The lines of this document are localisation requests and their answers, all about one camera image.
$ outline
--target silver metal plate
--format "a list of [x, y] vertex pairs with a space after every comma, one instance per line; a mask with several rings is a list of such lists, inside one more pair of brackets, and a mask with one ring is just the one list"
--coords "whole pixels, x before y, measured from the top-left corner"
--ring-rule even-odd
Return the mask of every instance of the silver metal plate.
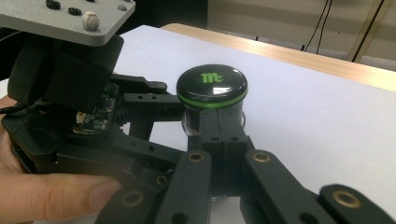
[[[45, 35], [89, 46], [102, 46], [132, 15], [134, 1], [125, 0], [57, 0], [59, 10], [46, 6], [46, 0], [1, 0], [0, 26]], [[120, 10], [124, 5], [126, 11]], [[82, 25], [82, 15], [68, 13], [70, 7], [94, 12], [100, 20], [96, 31], [87, 31]]]

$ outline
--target jar lid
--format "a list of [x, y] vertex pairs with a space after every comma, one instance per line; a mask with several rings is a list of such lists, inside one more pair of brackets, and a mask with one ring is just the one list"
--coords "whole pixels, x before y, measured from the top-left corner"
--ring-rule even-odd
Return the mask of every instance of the jar lid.
[[177, 81], [177, 96], [187, 105], [221, 108], [234, 105], [248, 93], [245, 76], [231, 66], [206, 64], [189, 69]]

